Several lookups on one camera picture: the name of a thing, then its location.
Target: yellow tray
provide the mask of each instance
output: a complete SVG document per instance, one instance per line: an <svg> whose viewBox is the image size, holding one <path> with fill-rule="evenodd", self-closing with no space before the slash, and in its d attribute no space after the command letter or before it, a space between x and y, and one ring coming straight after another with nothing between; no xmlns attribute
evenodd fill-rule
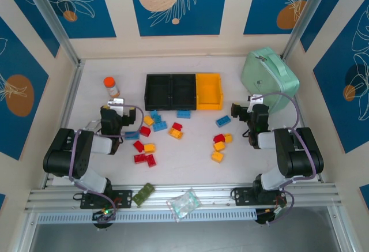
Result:
<svg viewBox="0 0 369 252"><path fill-rule="evenodd" d="M223 91L218 73L196 74L196 110L221 110Z"/></svg>

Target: black tray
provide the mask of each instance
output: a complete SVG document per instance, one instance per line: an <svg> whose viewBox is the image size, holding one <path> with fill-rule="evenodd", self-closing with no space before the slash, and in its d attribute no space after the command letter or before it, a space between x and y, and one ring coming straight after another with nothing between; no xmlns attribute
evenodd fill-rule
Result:
<svg viewBox="0 0 369 252"><path fill-rule="evenodd" d="M147 74L145 109L196 110L196 75Z"/></svg>
<svg viewBox="0 0 369 252"><path fill-rule="evenodd" d="M196 75L172 74L172 110L196 110Z"/></svg>
<svg viewBox="0 0 369 252"><path fill-rule="evenodd" d="M148 74L146 76L145 109L171 109L171 75Z"/></svg>

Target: handle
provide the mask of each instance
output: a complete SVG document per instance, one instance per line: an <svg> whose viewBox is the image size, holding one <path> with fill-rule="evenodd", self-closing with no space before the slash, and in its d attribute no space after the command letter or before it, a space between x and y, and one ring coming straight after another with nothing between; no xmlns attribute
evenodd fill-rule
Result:
<svg viewBox="0 0 369 252"><path fill-rule="evenodd" d="M268 58L273 62L273 64L276 65L279 75L281 77L289 77L285 65L276 54L270 54L268 55Z"/></svg>

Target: zipper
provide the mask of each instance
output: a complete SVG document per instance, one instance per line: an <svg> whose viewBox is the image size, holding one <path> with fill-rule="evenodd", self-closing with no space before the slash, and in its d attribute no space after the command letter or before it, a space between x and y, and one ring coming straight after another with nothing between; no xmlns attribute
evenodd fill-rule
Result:
<svg viewBox="0 0 369 252"><path fill-rule="evenodd" d="M283 85L282 83L280 82L279 78L271 71L271 69L268 67L268 65L265 63L266 61L266 58L264 58L263 56L259 55L258 53L256 52L253 52L253 54L255 55L255 57L257 59L259 59L261 61L261 64L265 67L265 69L269 72L269 74L276 80L278 86L279 86L279 90L281 92L283 92L282 88L283 88ZM275 102L275 104L273 105L273 107L270 109L270 111L272 111L276 105L278 105L278 103L281 101L282 99L282 96L281 95L278 95L278 100Z"/></svg>

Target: orange circle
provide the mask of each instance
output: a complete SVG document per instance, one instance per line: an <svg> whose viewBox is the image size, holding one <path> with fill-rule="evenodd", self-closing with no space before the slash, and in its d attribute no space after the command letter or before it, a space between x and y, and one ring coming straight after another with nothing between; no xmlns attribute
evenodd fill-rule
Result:
<svg viewBox="0 0 369 252"><path fill-rule="evenodd" d="M294 4L287 5L279 12L277 26L280 29L293 29L304 9L306 0L298 0Z"/></svg>
<svg viewBox="0 0 369 252"><path fill-rule="evenodd" d="M9 110L17 116L29 115L35 101L35 93L28 78L20 74L12 75L7 79L5 89L6 105Z"/></svg>
<svg viewBox="0 0 369 252"><path fill-rule="evenodd" d="M113 77L109 76L109 77L106 77L104 79L104 85L107 87L107 88L112 88L115 86L115 80Z"/></svg>
<svg viewBox="0 0 369 252"><path fill-rule="evenodd" d="M75 12L72 12L72 11L69 11L69 10L65 11L65 12L63 13L63 16L64 16L64 18L65 18L66 20L68 20L68 21L70 21L70 22L75 22L75 21L77 21L77 19L78 19L78 17L77 17L77 15L76 15L76 13L75 13Z"/></svg>
<svg viewBox="0 0 369 252"><path fill-rule="evenodd" d="M356 89L352 85L347 85L344 88L344 98L347 101L352 101L355 98Z"/></svg>

